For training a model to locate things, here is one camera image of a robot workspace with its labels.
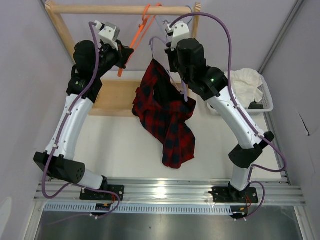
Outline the lilac plastic hanger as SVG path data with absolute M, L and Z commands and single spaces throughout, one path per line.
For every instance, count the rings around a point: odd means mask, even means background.
M 155 35 L 155 36 L 150 38 L 149 47 L 150 47 L 150 50 L 151 50 L 153 58 L 156 56 L 156 53 L 155 53 L 155 50 L 154 50 L 155 40 L 161 41 L 164 45 L 166 45 L 169 42 L 168 37 L 167 37 L 167 33 L 165 31 L 165 24 L 169 24 L 169 22 L 166 19 L 162 19 L 161 16 L 156 16 L 155 17 L 155 21 L 156 21 L 156 23 L 157 23 L 157 25 L 158 25 L 159 29 L 161 30 L 161 32 L 162 32 L 164 37 L 160 37 L 160 36 Z M 188 102 L 188 91 L 187 91 L 186 84 L 182 81 L 181 82 L 181 87 L 178 87 L 178 84 L 173 79 L 172 75 L 170 74 L 170 71 L 167 68 L 165 70 L 168 73 L 171 82 L 177 88 L 179 93 L 183 96 L 183 100 L 185 102 Z

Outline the red black plaid skirt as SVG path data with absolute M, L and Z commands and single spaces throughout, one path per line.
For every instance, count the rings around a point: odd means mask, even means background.
M 162 164 L 172 169 L 195 156 L 196 138 L 186 121 L 197 102 L 185 98 L 171 83 L 165 68 L 153 59 L 136 89 L 132 113 L 162 148 Z

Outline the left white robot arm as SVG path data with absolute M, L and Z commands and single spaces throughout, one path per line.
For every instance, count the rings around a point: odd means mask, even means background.
M 66 90 L 66 100 L 57 129 L 44 152 L 36 152 L 33 160 L 51 177 L 91 189 L 97 200 L 108 196 L 108 179 L 88 170 L 84 163 L 74 160 L 77 141 L 85 119 L 103 86 L 101 78 L 112 67 L 125 66 L 134 50 L 115 41 L 117 48 L 101 40 L 99 48 L 90 41 L 77 43 L 73 54 L 75 65 Z

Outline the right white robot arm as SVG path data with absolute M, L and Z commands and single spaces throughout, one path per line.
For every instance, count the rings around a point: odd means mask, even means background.
M 177 44 L 169 42 L 165 53 L 170 71 L 178 73 L 189 89 L 213 107 L 235 135 L 238 144 L 228 154 L 233 163 L 232 178 L 227 187 L 228 201 L 241 201 L 250 187 L 250 169 L 267 147 L 267 141 L 275 138 L 274 134 L 252 129 L 253 119 L 239 102 L 232 101 L 232 90 L 225 73 L 206 64 L 204 47 L 196 39 L 182 39 Z

